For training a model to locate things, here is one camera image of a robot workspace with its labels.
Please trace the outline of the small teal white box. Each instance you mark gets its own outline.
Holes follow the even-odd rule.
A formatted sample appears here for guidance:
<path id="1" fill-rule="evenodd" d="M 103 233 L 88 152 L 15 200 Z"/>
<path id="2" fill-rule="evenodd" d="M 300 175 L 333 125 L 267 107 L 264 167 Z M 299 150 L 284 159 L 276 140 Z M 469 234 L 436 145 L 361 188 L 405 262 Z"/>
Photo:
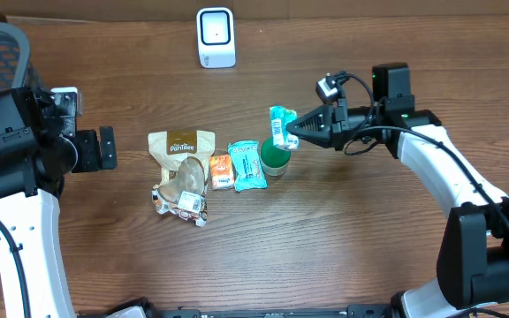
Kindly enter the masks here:
<path id="1" fill-rule="evenodd" d="M 287 125 L 297 118 L 298 115 L 295 110 L 289 110 L 278 105 L 270 107 L 272 142 L 275 148 L 284 151 L 293 151 L 299 148 L 299 138 L 286 129 Z"/>

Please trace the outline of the green lid jar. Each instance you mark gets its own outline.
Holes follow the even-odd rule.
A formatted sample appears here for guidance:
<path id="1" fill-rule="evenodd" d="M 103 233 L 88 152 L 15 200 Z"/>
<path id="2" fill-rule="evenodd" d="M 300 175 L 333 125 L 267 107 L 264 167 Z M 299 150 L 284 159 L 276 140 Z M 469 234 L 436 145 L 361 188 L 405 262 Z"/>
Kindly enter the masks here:
<path id="1" fill-rule="evenodd" d="M 276 148 L 273 145 L 273 139 L 268 138 L 263 142 L 260 157 L 262 169 L 265 174 L 272 177 L 279 177 L 284 175 L 288 164 L 291 160 L 291 153 L 289 151 Z"/>

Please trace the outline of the teal snack packet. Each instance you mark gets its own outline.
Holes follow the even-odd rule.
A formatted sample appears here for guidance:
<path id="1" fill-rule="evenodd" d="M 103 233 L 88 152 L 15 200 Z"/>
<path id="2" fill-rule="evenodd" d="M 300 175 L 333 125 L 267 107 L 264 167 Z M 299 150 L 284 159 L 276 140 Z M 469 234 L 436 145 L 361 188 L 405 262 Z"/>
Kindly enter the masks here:
<path id="1" fill-rule="evenodd" d="M 237 192 L 267 187 L 258 154 L 259 142 L 241 140 L 228 145 L 228 153 L 236 171 L 234 188 Z"/>

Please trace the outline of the beige granola bag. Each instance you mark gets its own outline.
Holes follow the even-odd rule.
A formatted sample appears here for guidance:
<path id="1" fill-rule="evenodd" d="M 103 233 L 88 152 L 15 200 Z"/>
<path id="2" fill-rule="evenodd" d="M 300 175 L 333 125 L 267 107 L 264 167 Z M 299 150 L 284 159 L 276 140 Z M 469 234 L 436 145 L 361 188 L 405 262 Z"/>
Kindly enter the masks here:
<path id="1" fill-rule="evenodd" d="M 158 214 L 172 215 L 198 227 L 207 223 L 209 158 L 215 145 L 216 135 L 202 130 L 148 135 L 148 151 L 161 167 L 161 179 L 151 190 Z"/>

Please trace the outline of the orange snack packet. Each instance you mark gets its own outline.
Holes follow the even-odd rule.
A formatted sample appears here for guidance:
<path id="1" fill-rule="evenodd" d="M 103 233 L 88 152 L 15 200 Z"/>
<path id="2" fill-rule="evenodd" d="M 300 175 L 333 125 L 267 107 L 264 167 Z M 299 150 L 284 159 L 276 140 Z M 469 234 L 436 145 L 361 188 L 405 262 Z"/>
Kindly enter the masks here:
<path id="1" fill-rule="evenodd" d="M 214 190 L 230 189 L 234 187 L 234 172 L 231 156 L 214 155 L 209 158 L 212 188 Z"/>

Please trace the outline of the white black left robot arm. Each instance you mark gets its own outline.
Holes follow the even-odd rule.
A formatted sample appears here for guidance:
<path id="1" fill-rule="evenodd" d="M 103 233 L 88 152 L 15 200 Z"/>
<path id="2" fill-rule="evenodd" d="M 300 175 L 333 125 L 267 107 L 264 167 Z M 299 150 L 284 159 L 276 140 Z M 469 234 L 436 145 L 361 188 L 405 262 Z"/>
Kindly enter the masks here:
<path id="1" fill-rule="evenodd" d="M 113 129 L 78 130 L 75 87 L 0 92 L 0 277 L 9 317 L 73 317 L 59 243 L 65 176 L 113 170 Z"/>

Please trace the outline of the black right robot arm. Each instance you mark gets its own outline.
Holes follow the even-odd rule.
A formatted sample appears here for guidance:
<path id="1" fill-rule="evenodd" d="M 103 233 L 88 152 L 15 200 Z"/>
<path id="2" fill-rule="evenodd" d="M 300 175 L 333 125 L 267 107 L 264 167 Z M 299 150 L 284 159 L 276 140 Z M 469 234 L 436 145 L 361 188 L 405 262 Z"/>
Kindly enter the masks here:
<path id="1" fill-rule="evenodd" d="M 347 151 L 355 141 L 385 145 L 426 186 L 445 214 L 436 275 L 395 294 L 387 305 L 351 305 L 351 317 L 471 317 L 509 302 L 509 196 L 484 178 L 452 144 L 440 119 L 418 110 L 405 63 L 372 68 L 366 107 L 350 108 L 350 72 L 316 84 L 321 105 L 285 127 L 322 148 Z"/>

